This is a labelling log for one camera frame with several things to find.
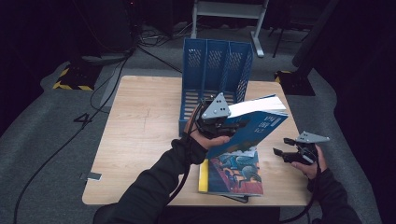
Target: book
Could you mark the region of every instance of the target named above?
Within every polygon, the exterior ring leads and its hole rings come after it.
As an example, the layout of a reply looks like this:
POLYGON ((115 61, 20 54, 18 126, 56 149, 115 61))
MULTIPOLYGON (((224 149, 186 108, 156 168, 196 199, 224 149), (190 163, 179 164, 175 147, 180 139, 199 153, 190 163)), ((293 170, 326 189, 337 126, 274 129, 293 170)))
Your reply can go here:
POLYGON ((231 115, 225 124, 239 122, 244 123, 244 127, 239 128, 228 143, 210 148, 208 159, 257 146, 288 117, 286 107, 275 94, 229 105, 229 109, 231 115))
POLYGON ((246 203, 262 196, 262 176, 256 147, 224 153, 200 165, 199 192, 217 194, 246 203))
POLYGON ((248 197, 262 196, 257 145, 287 117, 286 107, 276 95, 229 105, 226 124, 244 123, 231 140, 212 147, 200 165, 198 191, 225 196, 246 203, 248 197))

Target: yellow book spine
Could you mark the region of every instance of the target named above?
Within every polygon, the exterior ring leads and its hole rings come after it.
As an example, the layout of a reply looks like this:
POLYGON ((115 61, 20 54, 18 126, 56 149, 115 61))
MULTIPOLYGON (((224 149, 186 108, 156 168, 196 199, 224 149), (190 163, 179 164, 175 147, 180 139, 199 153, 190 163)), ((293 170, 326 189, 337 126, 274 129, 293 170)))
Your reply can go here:
POLYGON ((207 193, 209 181, 209 160, 205 159, 199 168, 198 191, 207 193))

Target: hand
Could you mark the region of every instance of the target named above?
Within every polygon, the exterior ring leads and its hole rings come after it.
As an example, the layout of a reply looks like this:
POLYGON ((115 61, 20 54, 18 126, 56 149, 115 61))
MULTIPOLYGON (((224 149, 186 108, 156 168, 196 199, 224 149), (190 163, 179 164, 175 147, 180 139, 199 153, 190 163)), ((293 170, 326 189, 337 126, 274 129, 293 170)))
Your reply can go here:
MULTIPOLYGON (((186 124, 186 127, 184 128, 184 133, 187 133, 190 128, 190 124, 192 123, 192 116, 190 117, 189 121, 186 124)), ((221 146, 225 143, 228 143, 230 141, 229 136, 220 136, 217 138, 212 138, 208 139, 201 135, 201 133, 197 130, 197 126, 195 124, 195 121, 193 122, 192 129, 191 129, 191 134, 190 137, 195 139, 202 147, 206 149, 210 149, 211 147, 216 147, 216 146, 221 146)))
MULTIPOLYGON (((327 169, 327 164, 326 161, 323 157, 323 152, 319 146, 316 146, 318 150, 318 159, 319 159, 319 166, 321 172, 325 171, 327 169)), ((306 175, 309 179, 314 179, 317 176, 317 168, 318 165, 315 162, 312 165, 304 165, 302 163, 299 163, 297 161, 294 161, 291 163, 291 165, 296 168, 297 170, 300 170, 303 172, 304 175, 306 175)))

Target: wooden table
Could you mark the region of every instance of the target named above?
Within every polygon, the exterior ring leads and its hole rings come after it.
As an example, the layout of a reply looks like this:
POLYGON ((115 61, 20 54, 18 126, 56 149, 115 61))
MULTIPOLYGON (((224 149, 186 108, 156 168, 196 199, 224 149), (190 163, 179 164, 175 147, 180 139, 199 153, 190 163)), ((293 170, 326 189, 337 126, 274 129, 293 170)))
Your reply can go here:
MULTIPOLYGON (((290 116, 258 145, 264 196, 239 203, 198 193, 199 166, 193 165, 184 188, 171 205, 307 205, 310 193, 306 190, 306 177, 272 150, 276 147, 297 151, 283 143, 283 137, 295 138, 299 133, 282 88, 276 82, 249 81, 246 100, 270 93, 282 100, 290 116)), ((92 166, 92 172, 102 174, 102 179, 88 180, 82 196, 85 204, 117 202, 136 177, 171 148, 171 140, 178 138, 180 96, 179 77, 121 79, 92 166)))

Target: wire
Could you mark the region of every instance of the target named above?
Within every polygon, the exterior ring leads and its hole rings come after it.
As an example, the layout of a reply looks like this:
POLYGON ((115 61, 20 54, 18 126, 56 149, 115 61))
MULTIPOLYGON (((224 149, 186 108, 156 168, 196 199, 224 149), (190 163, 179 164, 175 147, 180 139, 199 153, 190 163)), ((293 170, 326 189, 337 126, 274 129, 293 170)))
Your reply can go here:
POLYGON ((309 215, 309 211, 306 212, 306 219, 307 219, 308 224, 311 224, 311 216, 309 215))
POLYGON ((83 59, 85 62, 89 63, 92 66, 105 66, 105 65, 110 65, 113 63, 121 63, 122 61, 124 61, 126 58, 129 58, 132 55, 132 52, 127 52, 124 54, 124 56, 120 57, 120 58, 115 58, 115 59, 101 59, 101 60, 86 60, 83 59))
POLYGON ((116 65, 116 67, 114 68, 113 73, 111 74, 111 76, 110 76, 108 79, 106 79, 106 81, 104 81, 104 82, 102 83, 102 85, 100 85, 100 86, 92 93, 91 98, 90 98, 90 104, 91 104, 91 107, 92 107, 93 109, 100 110, 101 112, 103 112, 103 113, 105 113, 105 114, 109 114, 109 112, 104 111, 104 110, 102 110, 101 108, 97 108, 96 106, 94 106, 94 105, 92 104, 92 98, 93 98, 93 96, 95 95, 95 93, 96 93, 99 89, 101 89, 112 77, 114 77, 114 74, 116 73, 116 69, 117 69, 117 67, 118 67, 120 64, 121 64, 121 63, 118 63, 118 64, 116 65))
POLYGON ((286 220, 280 220, 279 223, 288 223, 295 221, 302 217, 303 215, 307 214, 309 209, 311 208, 312 204, 314 203, 316 194, 317 194, 317 187, 318 187, 318 179, 320 178, 321 170, 320 170, 320 165, 319 165, 319 159, 317 158, 317 176, 315 177, 314 180, 314 190, 312 192, 312 197, 311 200, 309 201, 308 205, 304 208, 304 210, 297 216, 288 218, 286 220))
POLYGON ((201 110, 201 107, 202 107, 202 103, 198 104, 197 108, 195 109, 194 114, 192 115, 191 122, 190 122, 190 127, 189 127, 189 129, 187 131, 187 143, 188 143, 187 150, 188 151, 187 151, 187 156, 186 156, 186 158, 187 158, 186 159, 186 169, 184 171, 183 178, 181 179, 180 184, 177 186, 177 188, 175 189, 175 191, 173 192, 173 194, 169 198, 168 203, 172 202, 172 200, 174 200, 176 198, 176 196, 180 193, 181 189, 183 189, 183 186, 186 183, 187 177, 189 176, 190 168, 191 168, 190 159, 191 159, 191 154, 192 154, 192 152, 191 152, 190 134, 195 131, 195 130, 192 130, 192 127, 194 125, 194 122, 196 120, 196 117, 197 117, 199 111, 201 110))
POLYGON ((157 35, 157 33, 153 30, 143 31, 142 34, 139 36, 139 38, 140 39, 139 39, 138 45, 144 46, 144 47, 158 47, 158 46, 161 46, 162 44, 166 43, 170 39, 166 35, 157 35), (155 42, 149 43, 146 40, 155 40, 155 42))
POLYGON ((15 204, 15 208, 14 208, 14 222, 13 224, 17 224, 17 219, 18 219, 18 209, 21 203, 21 199, 22 196, 24 194, 24 192, 27 190, 27 188, 29 187, 29 185, 32 183, 32 181, 35 179, 35 177, 41 172, 41 170, 52 160, 52 158, 54 158, 60 151, 62 151, 71 141, 73 141, 73 139, 79 134, 81 133, 81 131, 89 124, 91 123, 92 119, 94 117, 96 117, 96 115, 100 112, 100 110, 105 106, 105 104, 110 100, 111 95, 114 93, 118 82, 120 81, 120 75, 121 75, 121 71, 123 66, 126 64, 126 62, 128 61, 129 57, 125 59, 125 61, 123 62, 120 72, 119 72, 119 76, 117 78, 116 84, 114 85, 114 88, 112 90, 112 92, 110 93, 110 95, 107 97, 106 101, 99 107, 99 109, 97 109, 95 111, 95 113, 88 119, 88 122, 84 122, 83 125, 81 126, 81 128, 79 128, 75 134, 73 134, 58 150, 56 150, 36 171, 35 173, 30 177, 30 179, 28 180, 28 182, 25 184, 25 186, 23 187, 20 196, 18 197, 18 200, 15 204))
POLYGON ((183 32, 184 30, 186 30, 189 26, 191 26, 192 25, 192 22, 190 23, 190 24, 188 24, 188 25, 186 25, 183 29, 181 29, 177 34, 175 34, 175 35, 180 35, 181 34, 181 32, 183 32))
POLYGON ((142 49, 142 47, 140 47, 140 46, 138 46, 138 48, 139 48, 140 50, 142 50, 143 52, 147 53, 148 55, 150 55, 151 57, 154 57, 155 59, 159 60, 160 62, 165 63, 166 65, 168 65, 169 67, 171 67, 171 68, 173 68, 174 70, 178 71, 179 73, 182 73, 182 71, 181 71, 179 68, 175 67, 174 65, 172 65, 172 64, 170 64, 170 63, 168 63, 168 62, 162 60, 161 58, 159 58, 159 57, 153 55, 152 53, 146 51, 145 49, 142 49))

